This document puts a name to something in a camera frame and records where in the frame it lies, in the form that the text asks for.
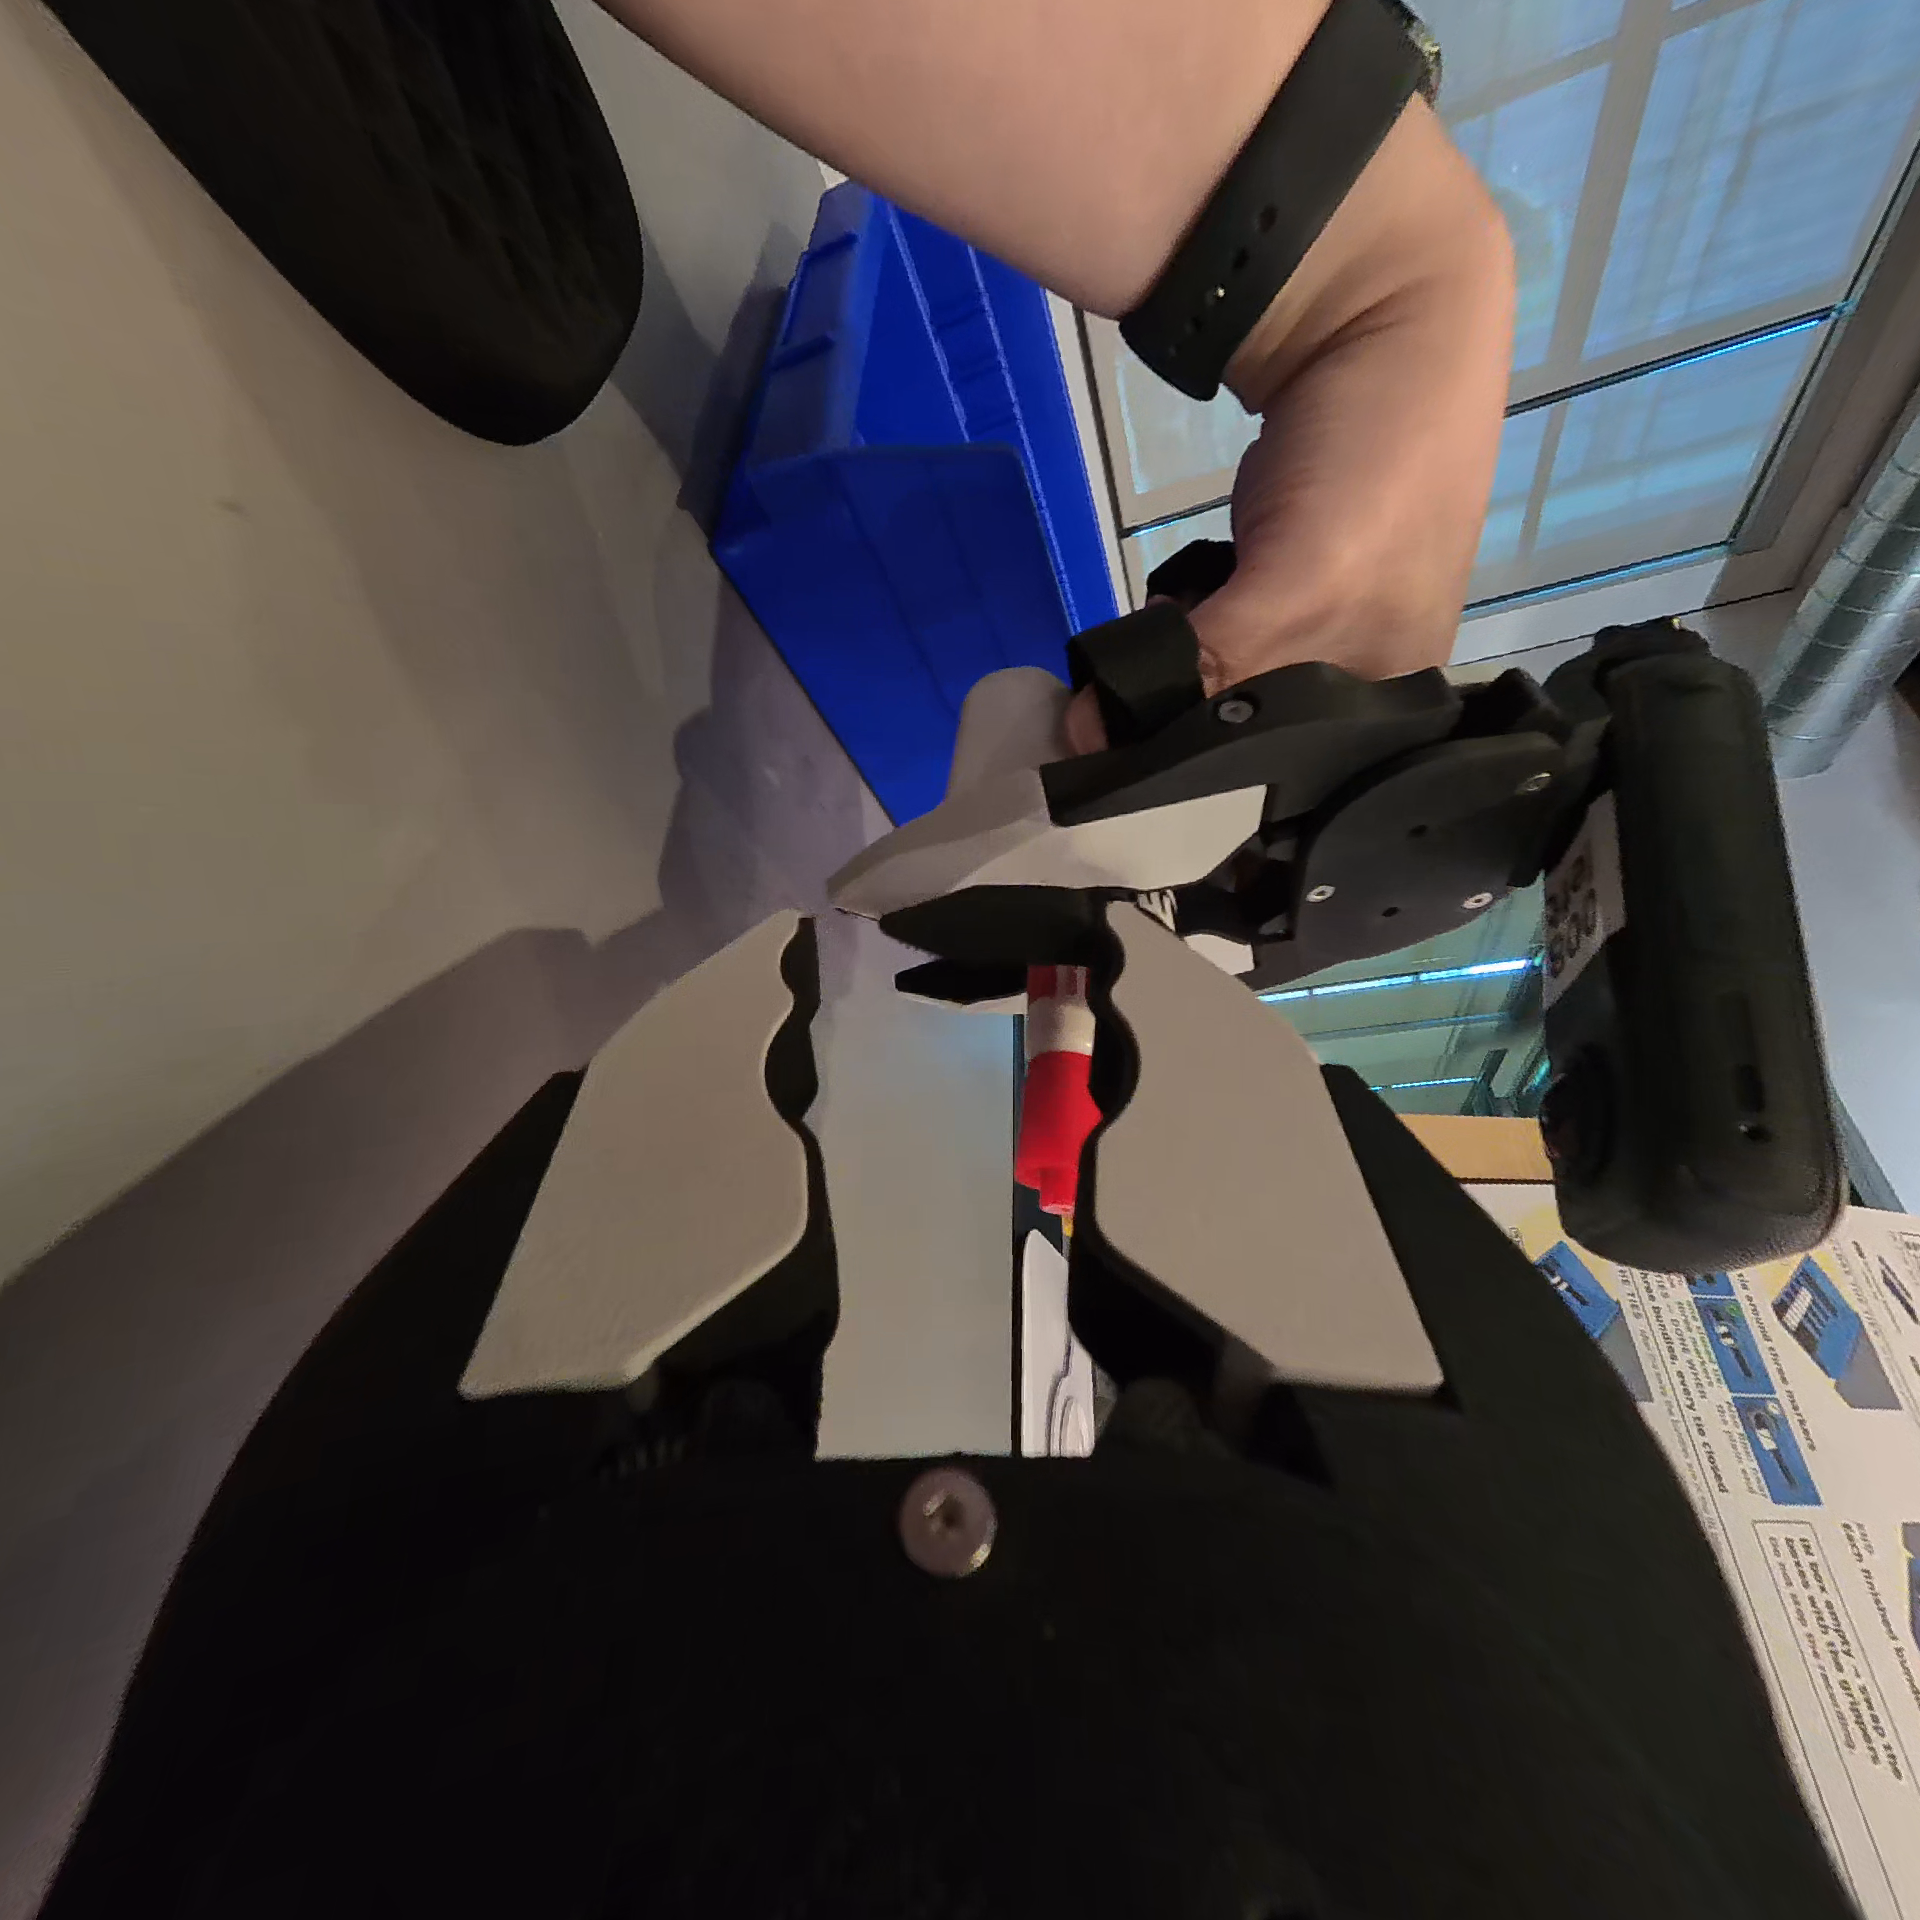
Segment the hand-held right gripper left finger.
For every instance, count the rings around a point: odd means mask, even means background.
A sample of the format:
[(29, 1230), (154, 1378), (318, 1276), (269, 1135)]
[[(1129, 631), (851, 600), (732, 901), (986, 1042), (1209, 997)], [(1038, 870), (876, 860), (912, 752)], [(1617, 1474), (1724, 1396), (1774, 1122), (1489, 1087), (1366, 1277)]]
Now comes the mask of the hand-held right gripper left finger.
[(779, 909), (588, 1063), (459, 1378), (598, 1396), (817, 1455), (836, 1246), (809, 1112), (814, 919)]

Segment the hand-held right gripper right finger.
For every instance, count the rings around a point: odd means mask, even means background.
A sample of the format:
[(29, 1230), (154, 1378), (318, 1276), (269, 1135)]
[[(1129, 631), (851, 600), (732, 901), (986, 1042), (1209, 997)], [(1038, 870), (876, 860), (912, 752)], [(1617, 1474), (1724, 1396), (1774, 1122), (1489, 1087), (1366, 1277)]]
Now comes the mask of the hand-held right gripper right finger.
[(1432, 1399), (1444, 1366), (1298, 1032), (1146, 912), (1107, 913), (1088, 994), (1068, 1312), (1116, 1394), (1174, 1382), (1235, 1440), (1275, 1388)]

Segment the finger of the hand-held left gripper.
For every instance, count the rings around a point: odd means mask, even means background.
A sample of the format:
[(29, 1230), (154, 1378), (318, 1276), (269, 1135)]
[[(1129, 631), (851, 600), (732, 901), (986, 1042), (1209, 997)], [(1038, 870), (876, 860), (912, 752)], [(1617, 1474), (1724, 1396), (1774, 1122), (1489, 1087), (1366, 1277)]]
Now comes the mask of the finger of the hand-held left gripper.
[(832, 906), (965, 967), (1073, 960), (1101, 928), (1107, 896), (1202, 879), (1258, 831), (1260, 784), (1054, 823), (1043, 769), (1065, 758), (1070, 704), (1070, 688), (1034, 665), (973, 682), (944, 800), (832, 874)]
[(926, 953), (897, 984), (982, 1010), (987, 1000), (1035, 998), (1030, 968), (1084, 968), (1100, 1010), (1122, 967), (1114, 904), (1133, 904), (1179, 936), (1258, 938), (1258, 893), (950, 893), (897, 912), (897, 942)]

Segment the red cap marker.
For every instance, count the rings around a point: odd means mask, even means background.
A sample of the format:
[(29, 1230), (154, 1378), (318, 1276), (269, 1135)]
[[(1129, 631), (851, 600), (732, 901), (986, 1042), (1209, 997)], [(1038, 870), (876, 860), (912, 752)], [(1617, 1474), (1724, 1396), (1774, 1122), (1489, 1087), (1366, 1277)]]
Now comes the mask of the red cap marker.
[(1084, 1150), (1100, 1125), (1091, 1090), (1098, 1016), (1084, 967), (1030, 967), (1025, 975), (1025, 1080), (1014, 1129), (1014, 1182), (1041, 1208), (1073, 1218)]

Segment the person's left hand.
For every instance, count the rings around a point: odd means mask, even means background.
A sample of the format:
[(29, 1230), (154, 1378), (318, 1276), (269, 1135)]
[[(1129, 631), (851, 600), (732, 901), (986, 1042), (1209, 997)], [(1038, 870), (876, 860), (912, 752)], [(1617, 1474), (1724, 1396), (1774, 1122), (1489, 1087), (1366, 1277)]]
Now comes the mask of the person's left hand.
[(1232, 488), (1235, 572), (1189, 612), (1205, 693), (1450, 660), (1515, 309), (1504, 216), (1413, 100), (1228, 365), (1262, 424)]

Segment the white plastic stand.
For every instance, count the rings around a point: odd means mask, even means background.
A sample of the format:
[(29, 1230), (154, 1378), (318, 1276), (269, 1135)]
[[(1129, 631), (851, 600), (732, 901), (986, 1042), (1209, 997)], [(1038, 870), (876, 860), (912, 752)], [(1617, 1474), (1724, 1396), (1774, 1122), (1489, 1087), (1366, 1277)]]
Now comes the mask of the white plastic stand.
[(1100, 1373), (1068, 1312), (1073, 1214), (1025, 1233), (1017, 1270), (1017, 1450), (1091, 1455)]

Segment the blue plastic bin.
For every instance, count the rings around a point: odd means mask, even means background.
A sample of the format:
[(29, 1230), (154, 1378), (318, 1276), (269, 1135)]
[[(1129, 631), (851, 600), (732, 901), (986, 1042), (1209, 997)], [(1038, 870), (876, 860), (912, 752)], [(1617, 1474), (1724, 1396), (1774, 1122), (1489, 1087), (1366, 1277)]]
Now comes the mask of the blue plastic bin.
[(930, 812), (972, 685), (1120, 610), (1043, 288), (828, 186), (712, 552), (888, 818)]

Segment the black wrist band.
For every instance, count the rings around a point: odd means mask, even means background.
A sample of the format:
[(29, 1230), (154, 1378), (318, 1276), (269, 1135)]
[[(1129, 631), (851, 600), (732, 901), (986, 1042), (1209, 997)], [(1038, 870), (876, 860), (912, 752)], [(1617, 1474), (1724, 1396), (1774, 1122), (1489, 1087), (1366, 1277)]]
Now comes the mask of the black wrist band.
[(1413, 98), (1434, 100), (1437, 38), (1403, 2), (1330, 2), (1160, 278), (1120, 320), (1172, 391), (1211, 399), (1235, 354), (1354, 191)]

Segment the printed instruction sheet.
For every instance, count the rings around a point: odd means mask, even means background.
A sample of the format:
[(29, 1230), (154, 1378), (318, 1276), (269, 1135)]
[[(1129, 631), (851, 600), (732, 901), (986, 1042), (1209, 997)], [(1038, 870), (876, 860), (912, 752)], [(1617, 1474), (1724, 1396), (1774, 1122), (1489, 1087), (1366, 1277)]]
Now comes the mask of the printed instruction sheet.
[(1864, 1914), (1918, 1914), (1918, 1220), (1653, 1273), (1546, 1183), (1469, 1193), (1617, 1366), (1734, 1590), (1784, 1746)]

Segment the silver ventilation duct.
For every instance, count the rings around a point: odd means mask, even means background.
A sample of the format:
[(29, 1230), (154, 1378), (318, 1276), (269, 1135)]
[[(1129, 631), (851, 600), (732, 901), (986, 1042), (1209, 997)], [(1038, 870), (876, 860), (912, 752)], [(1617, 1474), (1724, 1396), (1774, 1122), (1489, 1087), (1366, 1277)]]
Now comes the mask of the silver ventilation duct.
[(1915, 655), (1918, 423), (1909, 423), (1760, 679), (1777, 777), (1827, 772)]

